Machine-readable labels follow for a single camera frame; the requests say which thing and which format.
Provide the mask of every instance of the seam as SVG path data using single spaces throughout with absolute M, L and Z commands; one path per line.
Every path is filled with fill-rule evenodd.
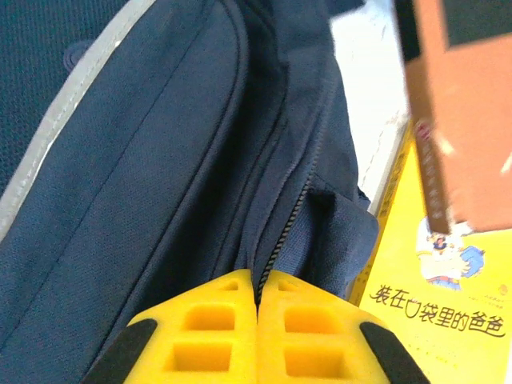
M 178 64 L 176 65 L 176 67 L 174 68 L 174 70 L 172 71 L 172 73 L 170 74 L 169 78 L 167 79 L 166 83 L 164 84 L 164 86 L 162 87 L 160 93 L 155 97 L 155 100 L 153 101 L 153 104 L 151 104 L 150 108 L 148 109 L 148 111 L 146 112 L 146 114 L 144 115 L 144 118 L 141 120 L 141 122 L 139 123 L 138 127 L 134 130 L 134 132 L 132 133 L 131 137 L 130 137 L 130 140 L 128 141 L 128 143 L 125 145 L 125 148 L 122 150 L 122 152 L 120 153 L 119 155 L 119 158 L 118 160 L 116 161 L 116 163 L 114 164 L 114 166 L 112 167 L 112 169 L 110 170 L 109 174 L 106 176 L 105 180 L 103 181 L 103 183 L 100 185 L 100 187 L 98 188 L 98 191 L 96 192 L 96 194 L 94 195 L 94 197 L 92 198 L 90 204 L 88 205 L 88 207 L 86 208 L 86 211 L 84 212 L 82 218 L 80 219 L 80 222 L 77 224 L 76 228 L 74 229 L 73 233 L 71 234 L 69 240 L 67 241 L 66 245 L 64 246 L 64 249 L 62 250 L 62 252 L 60 253 L 60 255 L 56 258 L 54 264 L 52 265 L 52 267 L 49 269 L 48 273 L 46 274 L 44 280 L 41 282 L 41 285 L 39 286 L 39 288 L 35 291 L 32 299 L 30 300 L 29 304 L 27 305 L 26 309 L 23 311 L 23 313 L 21 314 L 21 316 L 19 317 L 19 320 L 17 321 L 17 324 L 16 326 L 12 329 L 11 332 L 9 332 L 9 334 L 6 336 L 6 339 L 5 341 L 3 342 L 2 346 L 0 346 L 0 351 L 3 350 L 3 348 L 6 346 L 6 343 L 7 341 L 9 340 L 9 338 L 11 337 L 11 335 L 19 328 L 20 324 L 22 323 L 22 320 L 24 319 L 24 317 L 26 316 L 26 314 L 28 313 L 28 311 L 30 310 L 30 308 L 32 307 L 32 304 L 34 303 L 34 300 L 36 299 L 36 297 L 39 295 L 39 293 L 41 292 L 41 289 L 44 287 L 44 285 L 46 284 L 47 280 L 48 280 L 48 277 L 51 275 L 51 273 L 53 272 L 54 268 L 56 267 L 56 265 L 60 262 L 60 259 L 61 257 L 66 253 L 67 251 L 67 247 L 69 246 L 69 244 L 71 243 L 71 241 L 73 240 L 74 236 L 76 235 L 77 231 L 80 229 L 80 226 L 82 225 L 85 217 L 87 216 L 87 214 L 89 213 L 90 211 L 90 208 L 92 207 L 92 205 L 94 204 L 96 198 L 98 197 L 98 195 L 102 192 L 103 190 L 103 187 L 105 186 L 105 184 L 107 184 L 107 182 L 110 180 L 110 176 L 112 175 L 112 173 L 117 169 L 117 166 L 118 164 L 120 163 L 120 161 L 122 160 L 126 150 L 128 149 L 128 147 L 130 146 L 130 144 L 132 143 L 133 141 L 133 138 L 134 136 L 136 135 L 136 133 L 139 131 L 141 125 L 144 123 L 144 121 L 146 120 L 148 114 L 152 111 L 153 109 L 153 106 L 154 104 L 157 102 L 157 100 L 159 100 L 160 98 L 160 95 L 162 94 L 162 92 L 164 91 L 164 89 L 167 87 L 168 83 L 169 83 L 169 80 L 173 77 L 173 74 L 174 72 L 176 71 L 176 69 L 180 66 L 180 64 L 182 63 L 182 60 L 184 59 L 184 57 L 186 56 L 187 52 L 189 51 L 190 47 L 192 46 L 193 42 L 195 41 L 195 39 L 197 38 L 197 36 L 199 36 L 199 33 L 202 31 L 204 27 L 204 24 L 201 28 L 198 29 L 198 32 L 196 33 L 196 35 L 194 36 L 194 38 L 190 41 L 190 44 L 189 46 L 186 48 L 185 52 L 183 53 L 183 56 L 180 58 L 180 61 L 178 62 Z
M 247 6 L 247 8 L 249 8 L 253 12 L 254 16 L 257 17 L 262 22 L 263 26 L 267 29 L 267 31 L 270 34 L 272 34 L 272 36 L 274 36 L 274 32 L 270 28 L 270 25 L 268 24 L 268 21 L 266 20 L 266 18 L 260 13 L 260 10 L 256 10 L 255 8 L 253 8 L 253 5 L 251 4 L 251 2 L 248 2 L 246 4 L 246 6 Z M 228 11 L 228 15 L 232 19 L 232 15 L 231 15 L 231 13 L 229 11 Z M 279 109 L 278 109 L 278 115 L 276 116 L 276 119 L 274 121 L 275 128 L 278 128 L 279 124 L 283 125 L 283 127 L 284 127 L 284 124 L 282 124 L 281 120 L 282 120 L 283 113 L 284 113 L 285 100 L 286 100 L 286 84 L 284 85 L 284 94 L 283 94 L 283 97 L 282 97 L 282 100 L 281 100 L 281 105 L 279 106 Z M 275 132 L 275 129 L 273 129 L 271 132 L 269 132 L 268 137 L 265 139 L 265 142 L 263 143 L 262 148 L 258 152 L 258 154 L 256 156 L 256 159 L 254 160 L 253 165 L 251 166 L 251 168 L 249 170 L 249 174 L 248 174 L 248 176 L 247 176 L 247 178 L 246 178 L 246 180 L 245 180 L 245 182 L 243 184 L 242 191 L 240 192 L 240 194 L 239 194 L 239 196 L 237 198 L 236 208 L 234 210 L 234 213 L 231 215 L 230 224 L 228 225 L 227 231 L 225 232 L 224 237 L 222 238 L 222 243 L 221 243 L 221 246 L 219 248 L 219 251 L 215 255 L 215 264 L 214 264 L 214 268 L 212 269 L 212 271 L 210 273 L 210 280 L 218 272 L 217 271 L 217 269 L 218 269 L 218 260 L 220 259 L 221 254 L 224 252 L 224 249 L 226 247 L 226 240 L 228 239 L 229 234 L 231 233 L 231 229 L 233 227 L 234 220 L 236 219 L 237 213 L 238 213 L 238 211 L 240 209 L 240 204 L 241 204 L 242 196 L 246 192 L 246 189 L 247 189 L 247 187 L 248 187 L 248 185 L 250 183 L 251 176 L 253 175 L 253 172 L 254 172 L 254 169 L 256 168 L 256 165 L 259 163 L 259 161 L 261 159 L 261 156 L 262 156 L 263 152 L 265 151 L 267 145 L 269 144 L 269 142 L 271 142 L 271 139 L 273 137 L 274 132 Z M 274 152 L 274 150 L 272 150 L 270 152 L 269 158 L 267 159 L 267 163 L 270 160 L 270 157 L 271 157 L 273 152 Z M 234 256 L 233 263 L 236 262 L 237 257 L 238 257 L 238 252 Z
M 229 7 L 226 6 L 225 4 L 225 1 L 220 1 L 220 3 L 224 6 L 225 10 L 226 10 L 226 13 L 228 15 L 228 17 L 232 19 L 232 15 L 230 13 L 230 10 L 229 10 Z M 207 17 L 205 17 L 205 19 L 208 19 L 208 17 L 211 16 L 211 11 L 210 13 L 207 15 Z M 206 24 L 203 24 L 203 26 L 199 29 L 197 35 L 194 37 L 194 39 L 192 40 L 192 43 L 195 41 L 195 39 L 197 38 L 197 36 L 199 36 L 199 34 L 201 33 L 201 31 L 204 30 Z M 233 22 L 233 26 L 234 26 L 234 30 L 236 31 L 236 34 L 237 34 L 237 40 L 240 41 L 240 36 L 239 36 L 239 33 L 238 33 L 238 28 L 236 27 L 236 22 Z M 233 85 L 233 88 L 232 88 L 232 91 L 231 91 L 231 94 L 230 94 L 230 100 L 232 99 L 233 97 L 233 94 L 234 92 L 236 91 L 236 83 L 237 81 L 239 81 L 238 77 L 240 75 L 240 65 L 239 65 L 239 62 L 237 62 L 237 77 L 236 79 L 234 80 L 234 85 Z M 225 121 L 226 119 L 226 112 L 228 111 L 229 109 L 229 102 L 227 103 L 227 107 L 225 108 L 224 110 L 224 115 L 222 117 L 222 122 Z M 211 144 L 213 142 L 215 142 L 216 138 L 218 137 L 218 129 L 216 130 L 216 134 L 212 137 L 212 139 L 210 140 L 209 144 L 208 144 L 208 148 L 211 147 Z M 201 161 L 199 162 L 199 166 L 198 166 L 198 170 L 200 170 L 203 166 L 203 163 L 206 159 L 206 157 L 208 156 L 208 153 L 210 151 L 207 150 L 204 155 L 202 156 L 202 159 Z M 193 177 L 190 182 L 188 183 L 187 187 L 185 188 L 185 191 L 188 191 L 190 189 L 190 186 L 192 184 L 194 184 L 194 181 L 195 181 L 196 177 Z M 165 237 L 166 235 L 166 232 L 168 231 L 169 227 L 172 225 L 172 222 L 174 220 L 174 217 L 176 216 L 176 213 L 180 210 L 181 206 L 182 206 L 182 203 L 183 203 L 183 200 L 186 198 L 186 195 L 187 195 L 187 192 L 184 193 L 180 203 L 177 205 L 176 209 L 174 210 L 174 212 L 172 212 L 170 214 L 170 220 L 165 224 L 165 227 L 164 227 L 164 230 L 162 231 L 160 237 L 158 238 L 158 240 L 156 241 L 151 253 L 150 253 L 150 256 L 148 257 L 148 260 L 146 262 L 146 264 L 144 265 L 144 267 L 142 268 L 142 272 L 140 273 L 140 275 L 136 278 L 134 284 L 132 285 L 129 293 L 126 295 L 126 299 L 124 300 L 124 302 L 122 303 L 122 305 L 120 306 L 120 309 L 118 311 L 118 314 L 117 316 L 115 316 L 114 320 L 112 321 L 112 324 L 109 328 L 109 330 L 106 332 L 106 336 L 103 338 L 102 342 L 100 343 L 100 345 L 98 346 L 97 350 L 96 350 L 96 357 L 93 359 L 93 361 L 89 364 L 88 368 L 87 368 L 87 371 L 92 367 L 92 365 L 95 363 L 96 359 L 98 358 L 98 354 L 100 354 L 102 352 L 102 349 L 104 348 L 105 346 L 105 343 L 106 341 L 108 340 L 109 336 L 111 335 L 112 333 L 112 329 L 116 326 L 116 324 L 118 323 L 118 320 L 119 320 L 119 317 L 122 315 L 122 312 L 123 310 L 125 309 L 126 307 L 126 304 L 128 303 L 128 301 L 130 300 L 130 298 L 133 296 L 134 294 L 134 291 L 137 289 L 137 285 L 140 283 L 140 280 L 142 278 L 142 276 L 144 275 L 144 272 L 146 271 L 146 268 L 147 266 L 151 263 L 151 260 L 154 256 L 154 253 L 158 251 L 158 248 L 160 247 L 161 243 L 162 243 L 162 240 L 163 238 Z

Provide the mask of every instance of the zipper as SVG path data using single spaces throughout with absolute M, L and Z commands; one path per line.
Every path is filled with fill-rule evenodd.
M 321 127 L 317 145 L 314 149 L 314 156 L 313 156 L 313 163 L 311 164 L 310 172 L 307 175 L 306 182 L 304 183 L 304 186 L 301 189 L 301 193 L 298 196 L 297 202 L 294 205 L 294 208 L 291 211 L 290 217 L 286 221 L 285 227 L 281 232 L 281 235 L 279 236 L 279 240 L 275 245 L 274 250 L 270 254 L 270 258 L 268 262 L 265 265 L 265 269 L 263 270 L 262 276 L 259 279 L 258 282 L 258 291 L 256 293 L 256 305 L 259 305 L 260 301 L 262 300 L 262 293 L 263 293 L 263 287 L 266 284 L 266 281 L 269 279 L 270 272 L 274 268 L 274 263 L 276 259 L 279 256 L 279 253 L 281 252 L 282 246 L 286 241 L 286 238 L 288 237 L 288 233 L 291 230 L 292 225 L 294 224 L 295 220 L 297 219 L 298 213 L 304 204 L 304 200 L 306 200 L 307 193 L 309 192 L 311 188 L 311 183 L 313 182 L 313 176 L 314 172 L 316 171 L 317 163 L 318 163 L 318 157 L 320 155 L 320 149 L 322 148 L 323 144 L 323 137 L 325 133 L 326 127 L 323 125 Z

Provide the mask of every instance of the book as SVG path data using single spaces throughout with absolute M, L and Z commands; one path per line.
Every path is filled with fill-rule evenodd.
M 433 384 L 502 383 L 512 335 L 512 230 L 432 231 L 414 141 L 402 150 L 401 175 L 379 209 L 378 248 L 350 300 L 396 333 Z
M 512 228 L 512 2 L 395 5 L 430 228 Z

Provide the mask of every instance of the cartoon character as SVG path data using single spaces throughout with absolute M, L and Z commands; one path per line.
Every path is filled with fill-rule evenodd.
M 431 232 L 427 218 L 418 228 L 416 253 L 424 279 L 452 290 L 461 290 L 461 279 L 477 276 L 484 266 L 484 251 L 464 247 L 462 236 Z

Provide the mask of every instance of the yellow plastic object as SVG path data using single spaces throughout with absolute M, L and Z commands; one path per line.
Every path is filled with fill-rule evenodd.
M 258 311 L 238 270 L 138 314 L 157 322 L 124 383 L 389 383 L 359 325 L 382 323 L 272 271 Z
M 237 270 L 141 312 L 158 326 L 126 384 L 255 384 L 256 305 Z
M 374 316 L 273 270 L 258 312 L 260 384 L 388 383 L 359 329 Z

